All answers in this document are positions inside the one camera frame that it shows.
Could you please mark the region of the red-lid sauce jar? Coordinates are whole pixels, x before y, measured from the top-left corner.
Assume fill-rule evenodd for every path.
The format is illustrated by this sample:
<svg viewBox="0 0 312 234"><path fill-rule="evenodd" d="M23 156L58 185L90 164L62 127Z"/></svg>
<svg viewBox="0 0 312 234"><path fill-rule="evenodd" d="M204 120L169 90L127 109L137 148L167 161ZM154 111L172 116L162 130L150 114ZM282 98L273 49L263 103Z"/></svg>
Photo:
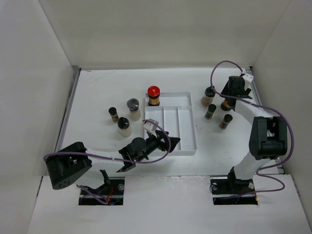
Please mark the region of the red-lid sauce jar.
<svg viewBox="0 0 312 234"><path fill-rule="evenodd" d="M223 102L221 103L220 107L223 111L226 111L226 112L230 111L232 109L231 101L225 98Z"/></svg>
<svg viewBox="0 0 312 234"><path fill-rule="evenodd" d="M158 86L150 86L147 90L147 94L149 97L149 106L159 106L160 105L160 88Z"/></svg>

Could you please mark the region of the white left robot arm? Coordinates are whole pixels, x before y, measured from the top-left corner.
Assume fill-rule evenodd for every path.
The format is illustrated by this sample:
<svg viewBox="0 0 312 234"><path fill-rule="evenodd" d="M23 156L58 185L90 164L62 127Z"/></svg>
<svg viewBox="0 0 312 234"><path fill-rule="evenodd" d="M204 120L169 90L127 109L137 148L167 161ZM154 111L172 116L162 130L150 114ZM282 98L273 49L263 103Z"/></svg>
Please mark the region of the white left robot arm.
<svg viewBox="0 0 312 234"><path fill-rule="evenodd" d="M148 138L134 138L131 143L116 152L116 161L123 162L117 171L125 173L137 164L147 164L148 156L155 150L170 154L180 143L179 137L169 136L168 132L156 130L148 133ZM52 188L61 190L74 184L92 167L91 154L87 153L82 142L75 142L59 152L44 157Z"/></svg>

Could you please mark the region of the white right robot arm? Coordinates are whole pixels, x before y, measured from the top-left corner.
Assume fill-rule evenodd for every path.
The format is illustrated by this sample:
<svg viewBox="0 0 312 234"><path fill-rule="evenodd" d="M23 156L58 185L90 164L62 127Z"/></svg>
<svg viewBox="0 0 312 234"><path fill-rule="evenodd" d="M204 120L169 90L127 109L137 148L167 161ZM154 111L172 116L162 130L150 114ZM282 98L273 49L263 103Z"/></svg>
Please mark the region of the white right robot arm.
<svg viewBox="0 0 312 234"><path fill-rule="evenodd" d="M230 76L221 94L226 98L223 109L232 109L243 116L252 126L249 151L242 161L232 167L227 175L228 194L244 194L250 187L254 174L270 160L286 154L288 149L287 125L279 116L273 116L263 107L258 107L251 99L250 84L253 77L248 74Z"/></svg>

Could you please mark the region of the white plastic organizer tray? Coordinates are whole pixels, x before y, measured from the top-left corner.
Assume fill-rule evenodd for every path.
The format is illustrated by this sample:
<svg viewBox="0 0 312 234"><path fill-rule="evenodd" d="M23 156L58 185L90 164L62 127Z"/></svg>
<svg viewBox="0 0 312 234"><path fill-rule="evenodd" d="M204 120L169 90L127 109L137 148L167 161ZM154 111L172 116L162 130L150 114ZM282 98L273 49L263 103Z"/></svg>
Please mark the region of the white plastic organizer tray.
<svg viewBox="0 0 312 234"><path fill-rule="evenodd" d="M149 105L145 95L145 118L153 119L169 133L180 138L170 156L192 156L197 151L191 93L162 92L158 106Z"/></svg>

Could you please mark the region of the black-top brown chunk grinder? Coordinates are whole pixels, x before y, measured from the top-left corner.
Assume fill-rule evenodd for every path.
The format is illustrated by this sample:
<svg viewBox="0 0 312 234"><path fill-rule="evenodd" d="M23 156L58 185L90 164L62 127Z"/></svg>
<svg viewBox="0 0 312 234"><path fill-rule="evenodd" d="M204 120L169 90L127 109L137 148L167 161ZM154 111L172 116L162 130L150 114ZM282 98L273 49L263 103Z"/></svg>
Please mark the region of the black-top brown chunk grinder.
<svg viewBox="0 0 312 234"><path fill-rule="evenodd" d="M215 91L213 90L212 86L207 87L205 89L203 97L201 98L201 104L204 106L209 106L210 104L212 104L214 97Z"/></svg>

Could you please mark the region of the small black-lid spice jar inner-right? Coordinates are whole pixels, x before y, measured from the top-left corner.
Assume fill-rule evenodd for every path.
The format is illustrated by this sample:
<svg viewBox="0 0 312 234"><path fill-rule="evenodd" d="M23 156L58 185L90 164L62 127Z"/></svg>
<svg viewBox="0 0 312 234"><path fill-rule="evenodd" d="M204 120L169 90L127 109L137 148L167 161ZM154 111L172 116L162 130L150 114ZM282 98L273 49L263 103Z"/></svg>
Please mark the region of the small black-lid spice jar inner-right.
<svg viewBox="0 0 312 234"><path fill-rule="evenodd" d="M216 105L215 105L215 104L210 104L210 105L208 106L207 112L206 112L206 114L205 114L204 117L205 117L207 120L212 119L212 117L213 117L215 111L216 111Z"/></svg>

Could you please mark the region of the small black-lid spice jar outer-right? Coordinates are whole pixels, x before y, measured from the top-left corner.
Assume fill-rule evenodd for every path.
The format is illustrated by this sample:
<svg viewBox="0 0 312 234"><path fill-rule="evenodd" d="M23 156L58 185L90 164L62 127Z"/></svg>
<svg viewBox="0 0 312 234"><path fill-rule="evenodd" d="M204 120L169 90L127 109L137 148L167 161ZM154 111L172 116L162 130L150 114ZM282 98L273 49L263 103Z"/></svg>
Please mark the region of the small black-lid spice jar outer-right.
<svg viewBox="0 0 312 234"><path fill-rule="evenodd" d="M230 114L226 114L223 120L221 121L221 123L219 124L220 129L225 130L232 120L233 120L233 116Z"/></svg>

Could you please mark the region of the black-top white powder grinder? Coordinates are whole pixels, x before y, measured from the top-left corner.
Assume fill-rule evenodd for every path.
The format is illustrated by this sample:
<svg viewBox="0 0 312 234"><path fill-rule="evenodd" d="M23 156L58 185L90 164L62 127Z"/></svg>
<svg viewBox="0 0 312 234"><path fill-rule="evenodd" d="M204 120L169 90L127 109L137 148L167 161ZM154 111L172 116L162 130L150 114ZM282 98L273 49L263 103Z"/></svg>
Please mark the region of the black-top white powder grinder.
<svg viewBox="0 0 312 234"><path fill-rule="evenodd" d="M118 131L121 136L123 137L129 137L132 134L132 127L130 125L130 122L127 118L125 117L120 117L118 122Z"/></svg>

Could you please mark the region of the small black-lid spice jar left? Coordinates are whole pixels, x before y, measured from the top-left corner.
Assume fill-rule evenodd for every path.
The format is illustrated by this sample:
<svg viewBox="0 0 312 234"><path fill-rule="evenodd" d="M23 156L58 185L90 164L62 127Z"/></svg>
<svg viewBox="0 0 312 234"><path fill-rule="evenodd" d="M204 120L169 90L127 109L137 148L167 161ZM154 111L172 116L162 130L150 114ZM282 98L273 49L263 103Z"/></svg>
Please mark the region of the small black-lid spice jar left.
<svg viewBox="0 0 312 234"><path fill-rule="evenodd" d="M108 110L108 112L109 112L109 114L110 114L110 116L111 116L111 118L112 118L112 121L113 121L114 123L117 123L118 120L119 120L119 116L118 116L118 114L117 114L117 109L116 109L115 107L110 107L109 110Z"/></svg>

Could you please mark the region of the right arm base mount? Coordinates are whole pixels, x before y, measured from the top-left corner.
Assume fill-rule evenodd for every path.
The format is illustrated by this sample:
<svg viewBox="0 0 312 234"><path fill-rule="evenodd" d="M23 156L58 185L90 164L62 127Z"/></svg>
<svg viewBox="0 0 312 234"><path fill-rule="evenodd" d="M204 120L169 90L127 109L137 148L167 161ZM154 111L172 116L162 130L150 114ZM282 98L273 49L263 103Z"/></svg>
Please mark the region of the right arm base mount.
<svg viewBox="0 0 312 234"><path fill-rule="evenodd" d="M252 179L230 182L227 178L213 177L210 179L210 192L214 205L258 205Z"/></svg>

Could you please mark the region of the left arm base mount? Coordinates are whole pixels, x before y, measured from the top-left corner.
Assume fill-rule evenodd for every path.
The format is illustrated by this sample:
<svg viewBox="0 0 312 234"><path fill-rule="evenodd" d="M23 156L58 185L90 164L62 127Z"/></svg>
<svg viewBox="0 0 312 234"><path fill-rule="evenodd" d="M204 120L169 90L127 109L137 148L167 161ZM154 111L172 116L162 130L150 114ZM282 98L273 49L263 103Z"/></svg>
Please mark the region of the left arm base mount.
<svg viewBox="0 0 312 234"><path fill-rule="evenodd" d="M105 170L100 170L103 184L95 189L80 188L78 205L80 206L121 206L124 201L125 178L109 177Z"/></svg>

